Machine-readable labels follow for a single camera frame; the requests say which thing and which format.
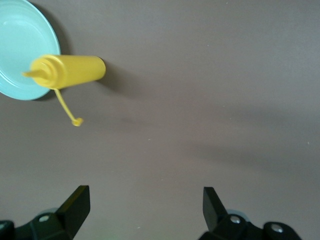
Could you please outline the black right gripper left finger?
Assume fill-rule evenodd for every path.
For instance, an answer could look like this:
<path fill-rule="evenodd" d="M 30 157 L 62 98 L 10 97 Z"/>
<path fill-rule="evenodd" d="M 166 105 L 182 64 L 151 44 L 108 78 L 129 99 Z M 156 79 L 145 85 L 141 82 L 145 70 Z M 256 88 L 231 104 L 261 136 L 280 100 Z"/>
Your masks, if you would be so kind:
<path fill-rule="evenodd" d="M 14 240 L 73 240 L 91 210 L 90 187 L 80 185 L 54 212 L 44 212 L 14 231 Z"/>

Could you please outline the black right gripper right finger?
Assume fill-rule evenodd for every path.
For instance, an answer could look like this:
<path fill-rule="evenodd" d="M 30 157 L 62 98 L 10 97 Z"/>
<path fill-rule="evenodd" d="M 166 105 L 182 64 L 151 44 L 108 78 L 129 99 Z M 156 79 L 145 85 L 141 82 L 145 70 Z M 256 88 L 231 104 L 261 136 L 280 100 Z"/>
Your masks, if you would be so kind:
<path fill-rule="evenodd" d="M 199 240 L 264 240 L 263 230 L 238 213 L 229 213 L 213 187 L 203 188 L 202 212 L 208 230 Z"/>

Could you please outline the mint green plate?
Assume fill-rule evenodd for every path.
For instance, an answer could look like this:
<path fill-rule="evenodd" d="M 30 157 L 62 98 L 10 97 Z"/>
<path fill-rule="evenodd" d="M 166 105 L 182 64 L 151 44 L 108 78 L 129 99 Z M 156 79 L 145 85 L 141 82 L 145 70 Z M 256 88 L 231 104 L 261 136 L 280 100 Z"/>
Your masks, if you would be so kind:
<path fill-rule="evenodd" d="M 46 95 L 48 88 L 22 73 L 35 59 L 60 53 L 54 29 L 33 4 L 27 0 L 0 0 L 0 93 L 23 101 Z"/>

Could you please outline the yellow squeeze bottle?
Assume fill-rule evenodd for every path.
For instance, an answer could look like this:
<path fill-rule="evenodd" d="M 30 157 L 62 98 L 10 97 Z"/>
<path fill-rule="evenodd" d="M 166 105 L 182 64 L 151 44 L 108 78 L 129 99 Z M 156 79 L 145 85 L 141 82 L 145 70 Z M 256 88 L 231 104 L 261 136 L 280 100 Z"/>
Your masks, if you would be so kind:
<path fill-rule="evenodd" d="M 53 90 L 72 125 L 79 127 L 84 120 L 74 117 L 62 97 L 61 89 L 98 81 L 106 71 L 105 62 L 98 56 L 47 54 L 35 59 L 30 70 L 22 75 L 32 78 L 41 87 Z"/>

